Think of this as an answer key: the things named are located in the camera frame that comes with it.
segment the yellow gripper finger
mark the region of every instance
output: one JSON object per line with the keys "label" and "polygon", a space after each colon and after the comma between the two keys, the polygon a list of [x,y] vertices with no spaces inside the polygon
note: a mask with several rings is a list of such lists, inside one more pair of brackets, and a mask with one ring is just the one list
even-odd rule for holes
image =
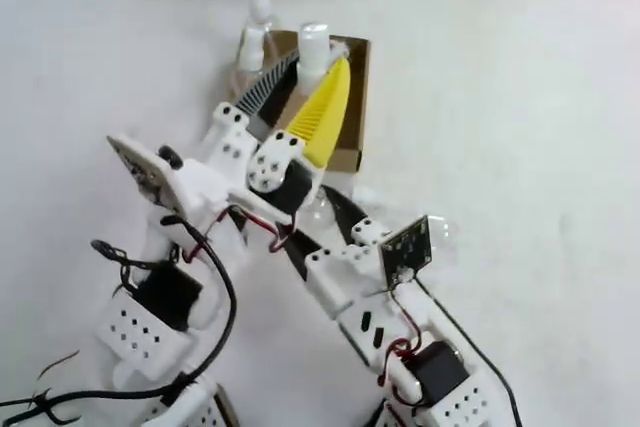
{"label": "yellow gripper finger", "polygon": [[349,61],[341,57],[285,129],[304,139],[304,156],[318,168],[327,166],[336,147],[347,110],[350,83]]}

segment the bottle cap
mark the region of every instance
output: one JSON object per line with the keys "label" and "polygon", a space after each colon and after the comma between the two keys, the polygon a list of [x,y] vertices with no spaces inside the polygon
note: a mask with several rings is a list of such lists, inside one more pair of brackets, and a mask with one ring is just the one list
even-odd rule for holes
{"label": "bottle cap", "polygon": [[331,55],[327,24],[310,22],[298,31],[298,86],[304,95],[310,95],[329,68]]}
{"label": "bottle cap", "polygon": [[265,24],[273,17],[271,0],[249,0],[249,16],[256,24]]}

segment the red wire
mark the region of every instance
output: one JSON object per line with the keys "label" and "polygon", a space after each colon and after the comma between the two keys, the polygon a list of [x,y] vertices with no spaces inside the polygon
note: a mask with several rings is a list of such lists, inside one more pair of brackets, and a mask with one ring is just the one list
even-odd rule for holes
{"label": "red wire", "polygon": [[[282,249],[282,247],[284,247],[285,241],[296,230],[296,217],[294,215],[293,216],[293,222],[292,222],[292,224],[290,226],[290,231],[287,232],[287,234],[284,237],[281,238],[280,237],[280,233],[278,232],[278,229],[273,224],[270,224],[269,222],[267,222],[262,217],[258,217],[257,215],[252,214],[251,212],[248,212],[248,211],[244,210],[239,205],[230,205],[229,207],[225,208],[222,212],[220,212],[220,215],[218,215],[218,218],[215,220],[215,222],[220,222],[229,213],[229,210],[231,210],[233,208],[238,209],[242,215],[244,215],[248,220],[250,220],[254,224],[262,227],[263,229],[265,229],[265,230],[267,230],[267,231],[269,231],[269,232],[271,232],[273,234],[274,238],[269,243],[269,252],[273,253],[273,252],[277,252],[280,249]],[[202,248],[201,245],[196,245],[195,248],[189,254],[187,254],[187,253],[185,253],[183,251],[182,252],[182,258],[184,259],[184,261],[186,263],[190,264],[191,261],[193,261],[193,259],[196,257],[196,255],[198,255],[198,252],[200,251],[201,248]]]}
{"label": "red wire", "polygon": [[[387,368],[389,365],[389,357],[391,357],[391,354],[396,354],[398,357],[400,357],[401,360],[404,360],[413,356],[420,349],[420,347],[422,347],[422,332],[420,331],[420,327],[418,326],[418,323],[413,319],[411,314],[409,314],[407,309],[405,309],[404,306],[398,301],[395,294],[393,293],[393,290],[390,291],[389,294],[391,295],[391,298],[396,303],[396,305],[400,308],[400,310],[402,311],[402,314],[405,316],[409,324],[411,324],[411,327],[415,330],[416,336],[418,337],[418,342],[416,343],[415,346],[411,347],[411,341],[408,338],[398,337],[397,339],[394,339],[389,344],[389,347],[387,347],[387,352],[384,358],[382,374],[378,376],[378,386],[380,387],[384,387],[384,384],[387,381]],[[393,387],[392,390],[393,390],[393,396],[402,405],[415,407],[420,403],[418,402],[416,404],[411,404],[406,400],[404,400],[398,394],[398,389],[395,386]]]}

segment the cardboard box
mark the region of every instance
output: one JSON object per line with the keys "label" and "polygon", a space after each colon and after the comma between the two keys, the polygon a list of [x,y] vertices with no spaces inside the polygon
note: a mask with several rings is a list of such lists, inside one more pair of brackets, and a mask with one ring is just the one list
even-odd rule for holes
{"label": "cardboard box", "polygon": [[[341,37],[332,35],[332,39],[345,42],[349,47],[349,64],[351,65],[351,88],[347,110],[342,125],[342,131],[338,137],[336,149],[329,159],[327,170],[335,172],[355,173],[360,168],[362,161],[362,146],[364,144],[364,121],[367,107],[367,81],[369,79],[369,57],[371,42],[366,39],[354,37]],[[279,52],[289,52],[298,44],[297,32],[274,31],[273,39]],[[290,99],[285,111],[283,111],[276,128],[280,128],[293,118],[300,102]]]}

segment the white tabletop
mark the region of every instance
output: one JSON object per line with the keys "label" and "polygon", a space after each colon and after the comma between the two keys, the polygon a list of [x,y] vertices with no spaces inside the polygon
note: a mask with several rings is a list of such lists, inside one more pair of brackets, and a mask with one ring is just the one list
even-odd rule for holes
{"label": "white tabletop", "polygon": [[[322,19],[373,42],[357,185],[456,221],[458,265],[425,275],[510,380],[525,425],[632,425],[640,0],[274,3],[285,27]],[[30,394],[104,306],[116,269],[88,241],[140,249],[143,201],[104,135],[194,145],[245,12],[242,0],[0,0],[0,12],[7,398]],[[221,357],[241,420],[357,425],[373,378],[290,267],[271,264],[239,281]]]}

